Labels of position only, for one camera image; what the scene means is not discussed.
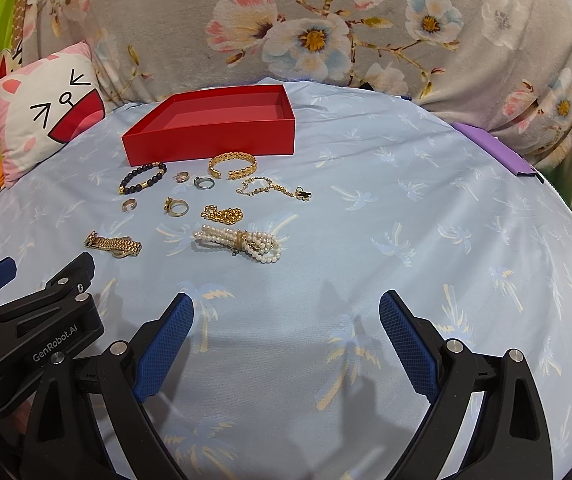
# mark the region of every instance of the black bead bracelet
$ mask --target black bead bracelet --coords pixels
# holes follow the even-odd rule
[[[153,168],[159,168],[159,172],[156,175],[153,175],[149,178],[146,182],[142,182],[141,184],[137,184],[136,186],[128,187],[128,183],[132,180],[135,175],[143,173],[144,171],[152,170]],[[162,180],[163,174],[166,172],[166,166],[163,162],[153,162],[151,164],[144,164],[139,168],[135,168],[130,173],[128,173],[124,180],[120,183],[120,195],[127,195],[130,193],[136,193],[141,191],[146,187],[152,186],[158,180]]]

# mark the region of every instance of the mattress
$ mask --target mattress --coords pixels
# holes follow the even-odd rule
[[[169,163],[122,212],[130,197],[117,189],[130,170],[120,136],[154,106],[126,105],[0,193],[0,259],[18,266],[0,304],[43,287],[92,230],[130,236],[143,244],[136,258],[93,251],[90,292],[106,332],[84,354],[130,339],[177,292],[192,298],[189,337],[145,405],[189,478],[375,480],[428,408],[379,322],[379,298],[395,289],[444,338],[486,354],[524,352],[561,479],[572,466],[565,203],[401,98],[310,82],[285,88],[295,155],[260,157],[256,176],[301,186],[309,202],[240,196],[239,181],[196,189],[192,176],[206,174],[207,161],[191,160]],[[179,171],[191,180],[177,184]],[[165,214],[168,196],[186,200],[189,213]],[[208,204],[241,208],[235,227],[275,234],[281,259],[260,264],[196,245]],[[115,468],[131,476],[101,398],[94,403]],[[475,394],[442,475],[457,470],[479,408]]]

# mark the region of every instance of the pearl necklace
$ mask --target pearl necklace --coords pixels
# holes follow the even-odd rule
[[[281,245],[274,235],[233,229],[218,229],[203,225],[192,234],[198,242],[214,242],[233,250],[233,256],[243,251],[263,264],[275,263],[281,257]]]

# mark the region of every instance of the jewelry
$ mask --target jewelry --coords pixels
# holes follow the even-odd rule
[[[204,182],[210,182],[210,186],[202,186],[201,184]],[[192,183],[198,189],[213,189],[215,187],[215,181],[210,176],[196,176]]]
[[[142,182],[141,184],[137,184],[136,186],[127,187],[127,184],[132,180],[132,178],[135,175],[143,173],[144,171],[152,170],[155,167],[159,168],[159,173],[153,175],[152,178],[149,178],[146,182]],[[162,180],[165,171],[166,171],[166,166],[163,162],[153,162],[150,164],[144,164],[139,168],[135,168],[124,177],[124,180],[122,180],[120,184],[120,195],[127,195],[128,193],[136,193],[146,187],[152,186],[158,180]]]
[[[222,153],[221,155],[215,156],[210,159],[208,163],[208,173],[210,173],[215,178],[221,178],[221,173],[215,169],[215,166],[220,162],[225,160],[247,160],[250,166],[243,168],[243,170],[228,171],[228,179],[236,180],[237,178],[243,178],[245,176],[252,175],[257,171],[257,159],[254,158],[250,153],[244,152],[231,152]]]
[[[255,180],[264,180],[268,183],[268,186],[258,187],[256,189],[253,189],[252,191],[246,192],[246,190],[248,189],[248,184],[254,182]],[[292,192],[288,191],[285,187],[281,186],[280,184],[274,184],[271,179],[266,178],[264,176],[252,176],[250,178],[247,178],[246,180],[244,180],[242,182],[242,187],[240,187],[239,189],[236,189],[236,191],[241,195],[254,196],[257,193],[261,193],[263,191],[268,193],[271,189],[275,189],[277,191],[280,191],[284,195],[291,196],[291,197],[296,198],[298,200],[303,200],[304,202],[308,202],[313,195],[312,193],[304,191],[301,187],[298,187],[295,190],[295,192],[292,193]]]
[[[233,250],[233,256],[243,251],[263,264],[275,263],[281,257],[281,244],[270,233],[218,229],[209,225],[192,234],[198,242],[214,242]]]
[[[178,204],[183,205],[186,210],[182,211],[181,213],[173,211],[173,207]],[[188,204],[185,200],[173,200],[172,198],[168,197],[163,203],[163,210],[166,211],[170,216],[184,216],[186,213],[188,213]]]
[[[243,218],[243,213],[239,207],[217,211],[217,206],[210,204],[205,206],[201,216],[205,219],[212,220],[213,222],[232,225]]]
[[[141,242],[134,242],[129,236],[122,238],[104,238],[93,231],[84,242],[86,247],[99,249],[100,251],[110,251],[115,258],[125,256],[137,256],[141,251]]]
[[[183,182],[186,182],[190,177],[191,177],[191,175],[188,173],[188,171],[182,171],[181,173],[177,173],[175,175],[175,180],[179,184],[181,184]]]
[[[128,212],[128,206],[130,207],[130,210],[132,211],[134,208],[137,207],[137,200],[135,200],[134,198],[129,198],[126,202],[124,202],[122,204],[122,211],[124,211],[124,213]]]

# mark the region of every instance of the flower center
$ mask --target flower center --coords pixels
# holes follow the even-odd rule
[[[431,32],[431,33],[438,32],[441,30],[439,22],[437,21],[437,18],[435,18],[434,16],[424,16],[421,22],[421,28],[423,28],[423,30],[425,30],[426,32]]]
[[[499,27],[500,30],[507,30],[510,28],[510,20],[508,15],[505,12],[502,12],[502,10],[495,10],[494,19],[497,22],[497,27]]]
[[[299,36],[301,46],[310,52],[319,52],[325,48],[326,35],[323,30],[310,28]]]
[[[257,32],[253,34],[253,38],[257,38],[258,40],[262,40],[268,34],[268,31],[271,30],[272,23],[268,20],[264,22],[257,23]]]
[[[557,104],[557,113],[561,117],[566,117],[570,113],[570,101],[568,99],[562,99]]]

